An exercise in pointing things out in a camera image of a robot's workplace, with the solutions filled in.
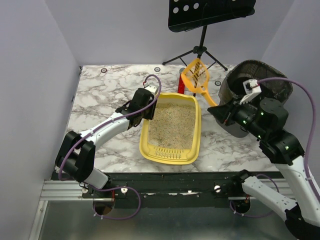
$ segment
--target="black clamp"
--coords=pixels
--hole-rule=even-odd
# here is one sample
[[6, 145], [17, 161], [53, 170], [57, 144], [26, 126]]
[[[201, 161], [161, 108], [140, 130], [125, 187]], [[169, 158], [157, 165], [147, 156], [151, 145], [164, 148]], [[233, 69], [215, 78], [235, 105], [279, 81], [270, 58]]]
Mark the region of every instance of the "black clamp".
[[205, 51], [207, 51], [207, 48], [205, 46], [195, 46], [192, 50], [194, 54], [202, 55]]
[[[115, 112], [121, 113], [123, 115], [131, 114], [143, 109], [144, 107], [149, 105], [154, 99], [155, 96], [149, 90], [146, 90], [144, 88], [138, 88], [135, 91], [132, 100], [126, 102], [123, 106], [118, 107], [115, 110]], [[155, 115], [156, 104], [157, 101], [151, 107], [148, 107], [144, 111], [128, 116], [128, 129], [138, 126], [141, 123], [142, 119], [152, 120]]]
[[305, 222], [301, 209], [297, 204], [291, 210], [285, 210], [285, 225], [290, 233], [300, 240], [320, 239], [320, 227]]
[[[55, 159], [55, 165], [57, 167], [60, 168], [68, 151], [81, 138], [81, 135], [74, 131], [70, 131], [65, 135], [59, 153]], [[70, 154], [63, 168], [63, 171], [79, 183], [86, 180], [94, 169], [96, 146], [92, 141], [84, 140], [76, 147], [76, 149], [80, 148], [79, 154], [75, 151]]]
[[245, 169], [237, 172], [230, 178], [229, 183], [226, 184], [226, 192], [231, 196], [238, 196], [243, 194], [244, 191], [242, 188], [242, 183], [244, 183], [245, 180], [251, 176], [253, 176], [253, 174]]
[[260, 141], [259, 147], [273, 164], [292, 165], [305, 152], [299, 140], [283, 129], [288, 111], [283, 104], [273, 98], [263, 98], [257, 106], [250, 103], [239, 104], [233, 98], [225, 105], [209, 107], [208, 111], [226, 126], [237, 123]]

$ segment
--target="metal floor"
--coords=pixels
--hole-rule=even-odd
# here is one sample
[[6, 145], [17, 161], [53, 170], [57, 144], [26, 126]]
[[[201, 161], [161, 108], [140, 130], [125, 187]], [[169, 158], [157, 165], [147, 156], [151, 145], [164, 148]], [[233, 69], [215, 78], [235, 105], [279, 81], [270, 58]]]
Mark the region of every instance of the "metal floor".
[[[133, 209], [114, 209], [124, 217]], [[257, 200], [251, 214], [268, 211]], [[275, 214], [259, 219], [235, 216], [227, 208], [143, 208], [129, 220], [93, 217], [91, 201], [48, 203], [41, 240], [295, 240]]]

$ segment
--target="white wall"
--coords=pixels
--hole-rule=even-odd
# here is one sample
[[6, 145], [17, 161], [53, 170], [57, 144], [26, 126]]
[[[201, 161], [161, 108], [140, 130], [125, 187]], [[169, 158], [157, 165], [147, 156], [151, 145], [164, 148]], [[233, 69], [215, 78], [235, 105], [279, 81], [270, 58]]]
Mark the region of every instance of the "white wall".
[[[210, 25], [205, 46], [224, 64], [260, 60], [293, 1], [257, 0], [254, 15]], [[168, 29], [168, 0], [46, 3], [82, 65], [161, 64], [200, 41], [201, 28], [179, 33]]]
[[79, 67], [43, 0], [1, 1], [0, 238], [28, 239]]
[[[275, 34], [262, 60], [290, 79], [299, 81], [312, 93], [320, 106], [320, 1], [295, 0]], [[298, 87], [285, 104], [289, 111], [287, 129], [295, 134], [303, 146], [309, 136], [312, 109], [306, 94]], [[318, 127], [311, 147], [310, 168], [320, 183], [320, 110], [317, 111]]]

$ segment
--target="red object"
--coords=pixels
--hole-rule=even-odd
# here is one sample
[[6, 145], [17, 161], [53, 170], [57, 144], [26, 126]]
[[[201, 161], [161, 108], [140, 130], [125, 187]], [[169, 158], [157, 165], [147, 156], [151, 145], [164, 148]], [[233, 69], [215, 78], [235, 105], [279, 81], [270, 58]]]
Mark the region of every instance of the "red object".
[[181, 74], [180, 74], [180, 77], [179, 77], [178, 94], [185, 94], [185, 84], [181, 79]]

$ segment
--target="cable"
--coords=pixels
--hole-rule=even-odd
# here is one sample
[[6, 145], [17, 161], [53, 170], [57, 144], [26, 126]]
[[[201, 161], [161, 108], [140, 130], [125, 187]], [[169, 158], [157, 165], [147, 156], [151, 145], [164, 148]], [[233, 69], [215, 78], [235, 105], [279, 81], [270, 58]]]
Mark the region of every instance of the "cable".
[[[276, 191], [279, 193], [279, 188], [278, 188], [276, 182], [271, 177], [269, 177], [269, 176], [267, 176], [265, 174], [262, 174], [262, 173], [256, 175], [256, 177], [260, 177], [260, 176], [269, 179], [274, 184], [274, 186], [276, 188]], [[268, 216], [270, 216], [271, 214], [274, 213], [274, 211], [270, 211], [270, 212], [267, 212], [266, 214], [263, 214], [263, 215], [247, 215], [247, 214], [243, 214], [243, 213], [237, 212], [235, 210], [235, 208], [234, 208], [234, 205], [235, 205], [234, 201], [231, 200], [230, 204], [229, 204], [230, 209], [232, 210], [232, 212], [234, 214], [236, 214], [238, 216], [241, 216], [241, 217], [246, 217], [246, 218], [251, 218], [251, 219], [259, 219], [259, 218], [268, 217]]]
[[99, 192], [109, 192], [109, 191], [114, 191], [114, 190], [118, 190], [118, 189], [122, 189], [122, 188], [126, 188], [126, 189], [130, 189], [132, 191], [134, 191], [134, 193], [137, 195], [138, 197], [138, 207], [136, 208], [135, 212], [129, 216], [125, 216], [125, 217], [111, 217], [111, 216], [106, 216], [106, 215], [100, 215], [96, 212], [96, 205], [94, 204], [92, 206], [92, 209], [94, 211], [94, 215], [93, 216], [99, 216], [101, 219], [110, 219], [110, 220], [126, 220], [126, 219], [130, 219], [132, 218], [133, 216], [135, 216], [139, 210], [140, 210], [140, 207], [141, 207], [141, 198], [140, 198], [140, 195], [138, 193], [137, 190], [135, 190], [134, 188], [130, 187], [130, 186], [117, 186], [117, 187], [113, 187], [113, 188], [109, 188], [109, 189], [99, 189], [99, 188], [96, 188], [94, 186], [91, 186], [93, 189], [95, 189], [96, 191], [99, 191]]
[[155, 77], [157, 80], [158, 80], [158, 83], [159, 83], [159, 92], [158, 94], [155, 96], [155, 98], [153, 99], [153, 101], [148, 104], [147, 106], [145, 106], [144, 108], [141, 108], [140, 110], [138, 111], [135, 111], [135, 112], [132, 112], [132, 113], [129, 113], [129, 114], [126, 114], [126, 115], [122, 115], [122, 116], [118, 116], [116, 117], [115, 119], [113, 120], [109, 120], [109, 121], [106, 121], [105, 123], [97, 126], [95, 129], [92, 130], [92, 132], [89, 132], [87, 135], [85, 135], [84, 137], [82, 137], [79, 141], [77, 141], [70, 149], [69, 151], [67, 152], [67, 154], [65, 155], [61, 165], [60, 165], [60, 169], [59, 169], [59, 173], [58, 173], [58, 177], [59, 177], [59, 180], [60, 181], [66, 181], [66, 180], [69, 180], [69, 178], [63, 178], [62, 177], [62, 172], [63, 172], [63, 169], [64, 169], [64, 166], [66, 164], [66, 161], [67, 159], [69, 158], [70, 154], [75, 150], [75, 148], [81, 143], [83, 142], [86, 138], [92, 136], [92, 134], [94, 134], [96, 131], [98, 131], [99, 129], [103, 128], [104, 126], [112, 123], [112, 121], [117, 121], [119, 119], [123, 119], [123, 118], [126, 118], [126, 117], [130, 117], [132, 115], [135, 115], [135, 114], [138, 114], [138, 113], [141, 113], [143, 112], [144, 110], [148, 109], [149, 107], [151, 107], [158, 99], [160, 93], [161, 93], [161, 80], [158, 76], [154, 75], [154, 74], [150, 74], [148, 76], [146, 76], [145, 80], [144, 81], [147, 81], [150, 77]]
[[315, 129], [316, 129], [316, 122], [317, 122], [317, 112], [316, 112], [316, 104], [311, 96], [311, 93], [299, 82], [294, 81], [294, 80], [290, 80], [287, 78], [283, 78], [283, 77], [269, 77], [269, 78], [265, 78], [265, 79], [261, 79], [258, 81], [259, 84], [264, 83], [264, 82], [269, 82], [269, 81], [274, 81], [274, 80], [282, 80], [282, 81], [286, 81], [292, 84], [297, 85], [298, 87], [300, 87], [308, 96], [310, 102], [311, 102], [311, 107], [312, 107], [312, 124], [311, 124], [311, 129], [310, 129], [310, 133], [309, 133], [309, 138], [308, 138], [308, 142], [306, 144], [306, 148], [305, 148], [305, 154], [304, 154], [304, 160], [303, 160], [303, 166], [304, 166], [304, 171], [305, 171], [305, 175], [306, 175], [306, 179], [310, 184], [310, 187], [314, 193], [314, 195], [316, 196], [317, 200], [320, 203], [320, 193], [317, 191], [317, 188], [311, 178], [311, 174], [310, 174], [310, 170], [309, 170], [309, 154], [310, 154], [310, 148], [311, 148], [311, 142], [312, 139], [314, 137], [314, 133], [315, 133]]

